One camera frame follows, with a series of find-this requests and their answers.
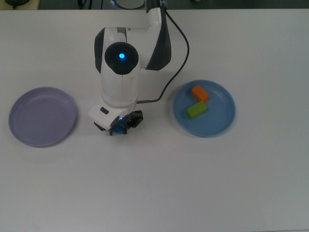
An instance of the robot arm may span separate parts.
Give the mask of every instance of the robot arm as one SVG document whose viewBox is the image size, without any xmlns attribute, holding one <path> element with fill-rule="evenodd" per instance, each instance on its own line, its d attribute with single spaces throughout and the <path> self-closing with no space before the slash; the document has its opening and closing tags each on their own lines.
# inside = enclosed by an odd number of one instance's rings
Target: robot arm
<svg viewBox="0 0 309 232">
<path fill-rule="evenodd" d="M 101 130 L 112 133 L 117 124 L 136 127 L 142 120 L 141 112 L 133 112 L 140 69 L 158 71 L 170 62 L 165 1 L 147 0 L 145 5 L 149 27 L 104 28 L 95 38 L 95 62 L 102 77 L 104 101 L 93 106 L 89 114 Z"/>
<path fill-rule="evenodd" d="M 171 59 L 169 30 L 165 15 L 165 2 L 147 0 L 147 28 L 104 28 L 95 38 L 96 68 L 101 73 L 103 52 L 115 42 L 134 46 L 140 56 L 140 68 L 161 70 Z"/>
</svg>

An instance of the blue plate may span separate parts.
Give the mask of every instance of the blue plate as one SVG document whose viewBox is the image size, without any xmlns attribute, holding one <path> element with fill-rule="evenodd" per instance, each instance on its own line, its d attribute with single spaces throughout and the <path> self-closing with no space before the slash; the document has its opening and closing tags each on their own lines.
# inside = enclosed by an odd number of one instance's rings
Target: blue plate
<svg viewBox="0 0 309 232">
<path fill-rule="evenodd" d="M 209 93 L 206 112 L 190 119 L 186 109 L 197 100 L 192 96 L 192 88 L 200 85 Z M 184 85 L 177 93 L 173 103 L 174 115 L 178 123 L 191 134 L 211 137 L 223 132 L 234 120 L 235 103 L 231 94 L 221 85 L 206 80 L 196 80 Z"/>
</svg>

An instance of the orange block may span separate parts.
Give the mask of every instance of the orange block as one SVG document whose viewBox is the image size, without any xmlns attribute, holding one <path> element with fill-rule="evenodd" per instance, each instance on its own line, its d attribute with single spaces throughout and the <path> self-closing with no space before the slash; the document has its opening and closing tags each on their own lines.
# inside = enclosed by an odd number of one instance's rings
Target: orange block
<svg viewBox="0 0 309 232">
<path fill-rule="evenodd" d="M 192 96 L 198 101 L 208 102 L 209 94 L 200 85 L 195 86 L 192 89 Z"/>
</svg>

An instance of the plate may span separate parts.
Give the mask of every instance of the plate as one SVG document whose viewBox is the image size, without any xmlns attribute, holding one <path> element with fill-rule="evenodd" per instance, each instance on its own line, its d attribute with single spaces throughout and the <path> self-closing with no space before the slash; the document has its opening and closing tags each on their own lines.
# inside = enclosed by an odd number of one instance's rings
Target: plate
<svg viewBox="0 0 309 232">
<path fill-rule="evenodd" d="M 9 127 L 22 143 L 47 147 L 68 135 L 76 114 L 74 100 L 69 94 L 57 88 L 41 87 L 25 93 L 14 103 Z"/>
<path fill-rule="evenodd" d="M 192 88 L 200 85 L 209 93 L 206 112 L 190 119 L 186 109 L 197 100 L 192 96 Z M 226 130 L 235 117 L 235 103 L 231 94 L 221 85 L 207 80 L 196 80 L 184 85 L 176 94 L 173 111 L 178 123 L 191 134 L 200 137 L 215 136 Z"/>
</svg>

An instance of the black cable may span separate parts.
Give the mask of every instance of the black cable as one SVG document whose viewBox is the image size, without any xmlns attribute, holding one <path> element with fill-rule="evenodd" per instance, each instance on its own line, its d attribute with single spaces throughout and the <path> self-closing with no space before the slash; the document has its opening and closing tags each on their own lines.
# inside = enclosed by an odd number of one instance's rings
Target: black cable
<svg viewBox="0 0 309 232">
<path fill-rule="evenodd" d="M 185 34 L 183 33 L 183 31 L 180 29 L 180 27 L 177 25 L 177 23 L 172 19 L 172 17 L 169 15 L 169 13 L 167 12 L 167 10 L 165 9 L 165 13 L 166 15 L 169 17 L 169 19 L 171 20 L 171 22 L 175 25 L 175 27 L 178 29 L 178 31 L 180 32 L 180 34 L 183 36 L 186 44 L 187 44 L 187 55 L 184 59 L 184 62 L 182 64 L 182 66 L 179 68 L 179 70 L 175 73 L 175 75 L 169 80 L 169 82 L 165 85 L 160 97 L 158 99 L 155 99 L 155 100 L 143 100 L 143 101 L 137 101 L 137 104 L 143 104 L 143 103 L 151 103 L 151 102 L 157 102 L 159 101 L 165 90 L 167 89 L 167 87 L 169 86 L 169 84 L 174 80 L 174 78 L 180 73 L 180 71 L 183 69 L 184 65 L 186 64 L 187 60 L 188 60 L 188 57 L 189 57 L 189 53 L 190 53 L 190 45 L 189 45 L 189 42 L 187 40 L 187 37 L 185 36 Z"/>
<path fill-rule="evenodd" d="M 89 1 L 89 10 L 91 10 L 91 6 L 92 6 L 92 0 Z"/>
</svg>

